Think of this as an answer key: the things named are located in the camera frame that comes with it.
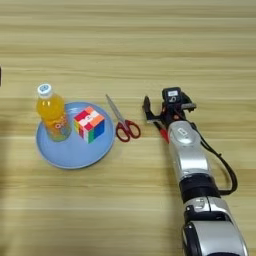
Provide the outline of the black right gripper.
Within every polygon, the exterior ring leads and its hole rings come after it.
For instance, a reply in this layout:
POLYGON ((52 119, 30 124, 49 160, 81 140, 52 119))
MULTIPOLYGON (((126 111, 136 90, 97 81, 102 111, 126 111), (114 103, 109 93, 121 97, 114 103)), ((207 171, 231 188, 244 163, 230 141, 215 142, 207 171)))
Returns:
MULTIPOLYGON (((167 129, 169 125, 176 121, 185 121, 186 115, 184 110, 194 111, 197 108, 196 104, 192 102, 189 96, 185 93, 182 94, 182 103, 176 104, 162 104, 162 110, 158 119, 153 124, 158 129, 167 129)), ((151 122, 153 120, 153 113, 151 111, 150 99, 148 96, 144 97, 143 110, 146 119, 151 122)))

